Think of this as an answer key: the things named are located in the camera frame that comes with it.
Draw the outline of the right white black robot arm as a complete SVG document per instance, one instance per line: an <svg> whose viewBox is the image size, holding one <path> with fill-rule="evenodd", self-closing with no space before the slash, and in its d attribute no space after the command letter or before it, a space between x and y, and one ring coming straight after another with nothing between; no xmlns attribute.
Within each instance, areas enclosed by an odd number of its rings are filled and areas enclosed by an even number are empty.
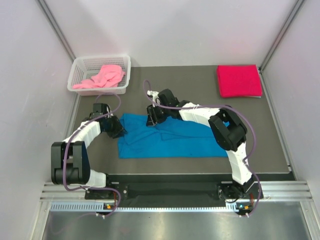
<svg viewBox="0 0 320 240"><path fill-rule="evenodd" d="M209 127L218 146L226 151L231 166L232 183L220 187L220 198L228 203L248 196L254 185L246 151L248 129L230 106L204 107L190 101L179 101L171 90L147 90L152 102L147 110L147 123L156 126L171 117Z"/></svg>

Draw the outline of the blue t shirt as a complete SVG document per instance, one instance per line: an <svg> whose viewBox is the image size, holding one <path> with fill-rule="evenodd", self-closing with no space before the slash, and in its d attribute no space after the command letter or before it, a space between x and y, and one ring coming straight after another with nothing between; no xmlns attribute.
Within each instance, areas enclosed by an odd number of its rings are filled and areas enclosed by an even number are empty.
<svg viewBox="0 0 320 240"><path fill-rule="evenodd" d="M156 126L146 126L147 116L125 113L120 123L127 131L118 139L121 159L146 158L226 158L205 125L168 117Z"/></svg>

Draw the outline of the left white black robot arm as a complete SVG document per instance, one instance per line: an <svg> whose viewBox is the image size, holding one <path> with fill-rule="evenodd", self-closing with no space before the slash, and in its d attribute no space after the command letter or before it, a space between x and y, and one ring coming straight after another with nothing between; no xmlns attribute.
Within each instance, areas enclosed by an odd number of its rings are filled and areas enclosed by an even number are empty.
<svg viewBox="0 0 320 240"><path fill-rule="evenodd" d="M68 138L51 145L51 181L71 191L96 191L102 198L116 197L106 173L91 169L87 148L100 134L111 139L123 137L127 131L108 104L93 104L92 112Z"/></svg>

